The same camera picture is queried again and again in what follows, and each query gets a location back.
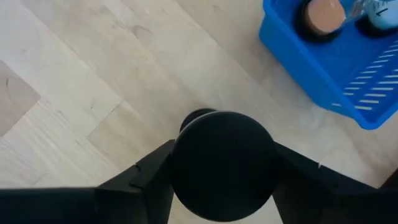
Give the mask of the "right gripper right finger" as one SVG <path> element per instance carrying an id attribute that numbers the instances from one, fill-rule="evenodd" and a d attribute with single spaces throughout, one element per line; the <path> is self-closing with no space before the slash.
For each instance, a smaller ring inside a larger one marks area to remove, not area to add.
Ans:
<path id="1" fill-rule="evenodd" d="M 281 145 L 279 182 L 272 194 L 283 223 L 397 223 L 397 173 L 376 189 Z"/>

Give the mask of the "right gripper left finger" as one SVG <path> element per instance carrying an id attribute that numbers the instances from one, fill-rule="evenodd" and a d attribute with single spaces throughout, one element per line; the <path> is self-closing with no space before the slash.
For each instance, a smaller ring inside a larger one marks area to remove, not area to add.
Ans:
<path id="1" fill-rule="evenodd" d="M 167 223 L 169 140 L 97 187 L 1 190 L 1 223 Z"/>

